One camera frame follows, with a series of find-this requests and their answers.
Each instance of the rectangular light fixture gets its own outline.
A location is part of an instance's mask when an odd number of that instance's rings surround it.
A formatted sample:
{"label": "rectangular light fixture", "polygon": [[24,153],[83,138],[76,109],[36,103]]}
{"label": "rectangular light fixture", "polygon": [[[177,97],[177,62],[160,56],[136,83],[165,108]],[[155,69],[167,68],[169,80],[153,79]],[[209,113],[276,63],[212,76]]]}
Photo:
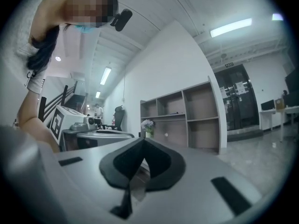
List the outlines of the rectangular light fixture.
{"label": "rectangular light fixture", "polygon": [[105,82],[110,74],[110,71],[111,71],[111,68],[108,68],[108,67],[105,68],[100,84],[105,84]]}
{"label": "rectangular light fixture", "polygon": [[283,21],[284,18],[279,13],[273,13],[272,15],[272,21]]}
{"label": "rectangular light fixture", "polygon": [[251,24],[252,24],[252,19],[251,18],[241,20],[241,21],[236,21],[236,22],[230,23],[228,25],[225,25],[223,27],[216,28],[216,29],[212,30],[211,31],[211,36],[216,37],[216,36],[221,35],[221,34],[226,33],[226,32],[230,32],[230,31],[233,31],[233,30],[236,30],[236,29],[239,29],[239,28],[243,28],[243,27],[248,27]]}

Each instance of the blue face mask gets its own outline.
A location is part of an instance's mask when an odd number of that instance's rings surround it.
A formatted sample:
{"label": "blue face mask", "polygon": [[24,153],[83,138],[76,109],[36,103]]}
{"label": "blue face mask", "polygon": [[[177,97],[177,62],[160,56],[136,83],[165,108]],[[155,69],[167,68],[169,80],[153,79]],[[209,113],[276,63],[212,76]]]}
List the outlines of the blue face mask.
{"label": "blue face mask", "polygon": [[96,28],[89,28],[83,25],[75,25],[75,27],[81,32],[81,33],[90,33]]}

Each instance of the flower vase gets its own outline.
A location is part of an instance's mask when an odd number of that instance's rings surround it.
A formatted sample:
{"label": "flower vase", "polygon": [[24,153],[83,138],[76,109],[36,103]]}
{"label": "flower vase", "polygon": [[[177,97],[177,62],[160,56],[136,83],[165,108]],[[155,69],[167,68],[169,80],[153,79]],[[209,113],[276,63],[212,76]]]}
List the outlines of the flower vase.
{"label": "flower vase", "polygon": [[150,132],[145,132],[145,137],[146,138],[151,138],[151,133]]}

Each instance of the double door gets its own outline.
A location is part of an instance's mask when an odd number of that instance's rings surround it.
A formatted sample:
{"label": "double door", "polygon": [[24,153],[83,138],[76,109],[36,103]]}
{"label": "double door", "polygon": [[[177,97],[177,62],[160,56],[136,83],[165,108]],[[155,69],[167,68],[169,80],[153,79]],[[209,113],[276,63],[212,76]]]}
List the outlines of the double door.
{"label": "double door", "polygon": [[254,91],[243,65],[215,73],[225,106],[227,129],[259,124]]}

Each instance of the ceiling light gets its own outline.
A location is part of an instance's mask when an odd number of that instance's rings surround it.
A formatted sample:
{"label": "ceiling light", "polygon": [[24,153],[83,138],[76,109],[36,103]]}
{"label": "ceiling light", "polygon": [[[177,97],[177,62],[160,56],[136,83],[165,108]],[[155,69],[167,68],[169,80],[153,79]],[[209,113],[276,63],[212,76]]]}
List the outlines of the ceiling light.
{"label": "ceiling light", "polygon": [[233,31],[233,30],[236,30],[239,28],[247,27],[247,26],[250,26],[251,23],[252,23],[251,18],[241,20],[241,21],[236,21],[236,22],[230,23],[228,25],[225,25],[223,27],[216,28],[216,29],[212,30],[211,36],[216,37],[216,36],[221,35],[226,32],[230,32],[230,31]]}
{"label": "ceiling light", "polygon": [[108,68],[108,67],[105,68],[100,84],[105,84],[105,82],[110,74],[110,71],[111,71],[111,68]]}
{"label": "ceiling light", "polygon": [[273,13],[272,15],[272,21],[283,21],[284,18],[279,13]]}

